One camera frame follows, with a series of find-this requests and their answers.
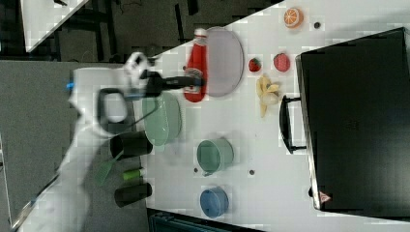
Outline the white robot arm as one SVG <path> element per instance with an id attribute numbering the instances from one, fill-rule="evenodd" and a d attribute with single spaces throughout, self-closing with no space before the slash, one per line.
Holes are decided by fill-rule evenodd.
<path id="1" fill-rule="evenodd" d="M 140 101 L 162 92 L 186 88 L 192 93 L 206 85 L 204 72 L 187 67 L 178 76 L 163 77 L 155 71 L 154 57 L 134 52 L 117 69 L 81 68 L 73 72 L 69 103 L 80 114 L 73 140 L 54 177 L 20 211 L 11 232 L 80 232 L 87 218 L 90 198 L 84 179 L 101 146 L 133 127 L 123 114 L 118 121 L 106 114 L 104 99 L 118 94 L 123 101 Z"/>

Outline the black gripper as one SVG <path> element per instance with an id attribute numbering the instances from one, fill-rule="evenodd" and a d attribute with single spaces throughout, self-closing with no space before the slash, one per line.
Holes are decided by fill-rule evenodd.
<path id="1" fill-rule="evenodd" d="M 202 83 L 202 78 L 197 76 L 172 76 L 167 77 L 163 81 L 165 82 L 162 85 L 162 77 L 158 72 L 150 72 L 145 70 L 140 76 L 141 80 L 146 80 L 147 84 L 144 88 L 146 98 L 156 98 L 158 97 L 162 90 L 177 90 L 188 88 L 198 89 L 202 87 L 202 84 L 181 84 L 181 83 Z"/>

